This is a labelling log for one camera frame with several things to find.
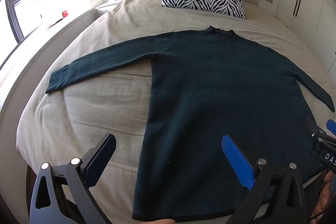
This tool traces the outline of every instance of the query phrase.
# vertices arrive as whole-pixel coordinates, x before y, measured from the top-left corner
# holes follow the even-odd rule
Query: black window frame
[[[27,37],[29,37],[39,26],[37,26],[34,30],[32,30],[28,35],[24,36],[20,24],[17,20],[17,16],[15,13],[14,6],[21,0],[5,0],[6,3],[6,9],[7,9],[7,15],[8,15],[8,20],[9,24],[12,28],[14,37],[16,39],[17,44],[21,44]]]

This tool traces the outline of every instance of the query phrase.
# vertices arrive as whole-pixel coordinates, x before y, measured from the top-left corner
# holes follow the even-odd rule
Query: blue ridged pad
[[[334,135],[336,135],[336,122],[333,120],[327,121],[327,129]]]
[[[229,135],[222,138],[222,150],[241,185],[251,190],[255,182],[253,168]]]

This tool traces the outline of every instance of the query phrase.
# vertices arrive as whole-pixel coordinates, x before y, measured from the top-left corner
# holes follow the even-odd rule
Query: bed
[[[142,60],[46,95],[50,74],[73,60],[133,38],[171,31],[202,30],[210,25],[270,47],[289,58],[335,102],[336,93],[321,63],[283,23],[245,0],[246,20],[199,10],[171,9],[162,0],[124,0],[84,30],[57,58],[24,109],[16,148],[35,173],[43,162],[62,165],[81,157],[106,133],[117,149],[98,184],[90,189],[112,223],[137,223],[132,204],[137,167],[146,128],[151,63]],[[302,94],[317,124],[326,130],[335,114],[304,86]],[[218,219],[206,220],[216,223]]]

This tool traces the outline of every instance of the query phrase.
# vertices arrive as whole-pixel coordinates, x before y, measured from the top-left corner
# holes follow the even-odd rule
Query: white nightstand
[[[105,2],[99,6],[97,6],[95,9],[97,10],[98,17],[105,14],[108,10],[111,10],[114,5],[118,4],[119,2],[122,2],[123,0],[115,0],[115,1],[108,1]]]

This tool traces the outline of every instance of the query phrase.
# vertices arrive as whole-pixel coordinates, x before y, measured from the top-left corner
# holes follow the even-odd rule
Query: dark teal sweater
[[[331,97],[289,59],[233,31],[209,27],[125,41],[53,72],[46,93],[144,57],[152,61],[152,90],[134,219],[232,213],[247,190],[221,151],[227,133],[273,165],[295,162],[303,181],[320,170],[305,132],[306,117],[314,117],[295,80],[335,111]]]

